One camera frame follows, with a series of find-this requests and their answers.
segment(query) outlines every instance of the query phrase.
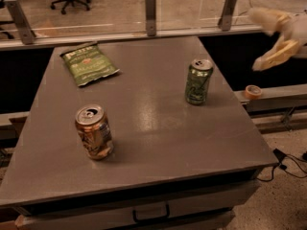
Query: gray tabletop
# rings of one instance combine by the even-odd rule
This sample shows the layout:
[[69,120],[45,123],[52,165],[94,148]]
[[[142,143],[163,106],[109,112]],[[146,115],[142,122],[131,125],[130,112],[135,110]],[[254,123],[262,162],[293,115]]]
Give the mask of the gray tabletop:
[[[79,88],[56,48],[0,187],[0,206],[109,192],[263,168],[271,150],[218,68],[205,105],[184,99],[187,69],[210,58],[197,37],[101,44],[120,68]],[[75,129],[77,110],[107,113],[114,152],[90,160]]]

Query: glass partition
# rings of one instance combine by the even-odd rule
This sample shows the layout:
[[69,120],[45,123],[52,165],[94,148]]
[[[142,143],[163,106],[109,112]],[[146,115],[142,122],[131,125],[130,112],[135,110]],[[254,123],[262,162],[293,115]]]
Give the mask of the glass partition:
[[[63,3],[56,0],[19,0],[29,24],[37,37],[77,35],[146,35],[145,0],[90,0],[90,10],[75,3],[61,13]],[[287,12],[303,13],[306,0],[237,0],[232,27],[253,25],[248,19],[251,7],[267,7]],[[225,0],[156,0],[156,28],[158,31],[211,28],[220,31],[218,22]],[[0,19],[8,17],[1,10]],[[18,33],[12,25],[16,38]]]

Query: soda can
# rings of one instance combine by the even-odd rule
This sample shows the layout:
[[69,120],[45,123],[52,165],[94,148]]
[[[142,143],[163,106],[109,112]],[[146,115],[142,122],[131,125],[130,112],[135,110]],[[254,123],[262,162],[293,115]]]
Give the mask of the soda can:
[[76,128],[89,158],[100,160],[113,151],[106,113],[97,104],[88,104],[76,114]]
[[212,73],[212,61],[208,59],[192,61],[185,87],[185,99],[189,104],[205,103]]

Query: can top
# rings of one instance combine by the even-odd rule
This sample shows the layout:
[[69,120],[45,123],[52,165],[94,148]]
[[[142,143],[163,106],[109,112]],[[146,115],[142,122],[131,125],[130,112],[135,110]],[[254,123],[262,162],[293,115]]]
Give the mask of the can top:
[[93,125],[104,117],[104,110],[97,104],[87,104],[76,114],[76,122],[83,126]]
[[213,68],[213,63],[209,59],[194,59],[192,66],[198,70],[210,70]]

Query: roll of tape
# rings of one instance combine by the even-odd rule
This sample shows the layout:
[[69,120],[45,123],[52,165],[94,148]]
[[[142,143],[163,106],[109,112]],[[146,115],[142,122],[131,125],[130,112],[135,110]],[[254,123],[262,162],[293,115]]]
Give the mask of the roll of tape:
[[246,87],[245,96],[249,100],[258,99],[262,95],[262,90],[256,85],[248,85]]

